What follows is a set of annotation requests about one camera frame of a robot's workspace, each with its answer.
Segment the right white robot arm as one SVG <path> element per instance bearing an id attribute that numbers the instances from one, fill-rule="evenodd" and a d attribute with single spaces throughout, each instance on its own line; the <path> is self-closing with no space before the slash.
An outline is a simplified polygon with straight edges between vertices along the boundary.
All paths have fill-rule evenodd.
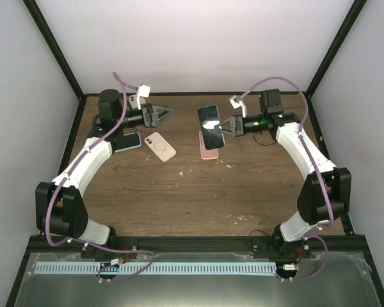
<path id="1" fill-rule="evenodd" d="M 297 199 L 297 211 L 275 227 L 272 252 L 285 258 L 294 251 L 296 242 L 306 239 L 316 230 L 331 227 L 333 222 L 349 212 L 351 173 L 338 168 L 318 149 L 305 132 L 304 123 L 293 113 L 285 112 L 278 89 L 259 93 L 260 114 L 249 116 L 240 96 L 230 98 L 240 115 L 227 118 L 230 130 L 215 126 L 217 132 L 231 136 L 268 132 L 282 146 L 298 167 L 303 187 Z"/>

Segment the pink phone case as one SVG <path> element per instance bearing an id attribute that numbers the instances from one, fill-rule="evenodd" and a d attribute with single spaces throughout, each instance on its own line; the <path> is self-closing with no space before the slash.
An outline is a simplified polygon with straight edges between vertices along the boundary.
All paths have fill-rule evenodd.
<path id="1" fill-rule="evenodd" d="M 216 160 L 219 158 L 219 152 L 218 149 L 212 149 L 208 150 L 205 147 L 204 138 L 202 135 L 202 131 L 199 131 L 199 143 L 200 143 L 200 156 L 202 160 L 208 161 L 208 160 Z"/>

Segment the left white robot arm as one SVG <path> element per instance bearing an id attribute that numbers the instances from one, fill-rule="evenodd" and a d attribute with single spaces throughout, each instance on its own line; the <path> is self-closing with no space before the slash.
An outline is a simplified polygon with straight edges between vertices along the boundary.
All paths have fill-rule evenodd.
<path id="1" fill-rule="evenodd" d="M 145 86 L 130 97 L 114 89 L 102 91 L 98 113 L 78 155 L 51 182 L 37 185 L 36 225 L 50 245 L 75 239 L 95 244 L 96 252 L 103 258 L 117 253 L 114 229 L 89 218 L 83 196 L 99 168 L 122 150 L 124 129 L 157 128 L 175 114 L 171 107 L 145 102 L 148 96 Z"/>

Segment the black screen phone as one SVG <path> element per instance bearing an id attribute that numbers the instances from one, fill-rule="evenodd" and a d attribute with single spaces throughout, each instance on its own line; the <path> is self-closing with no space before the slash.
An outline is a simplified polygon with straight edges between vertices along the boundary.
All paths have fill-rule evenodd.
<path id="1" fill-rule="evenodd" d="M 214 129 L 220 124 L 218 107 L 216 105 L 201 107 L 197 113 L 205 148 L 207 150 L 223 148 L 225 146 L 224 136 Z"/>

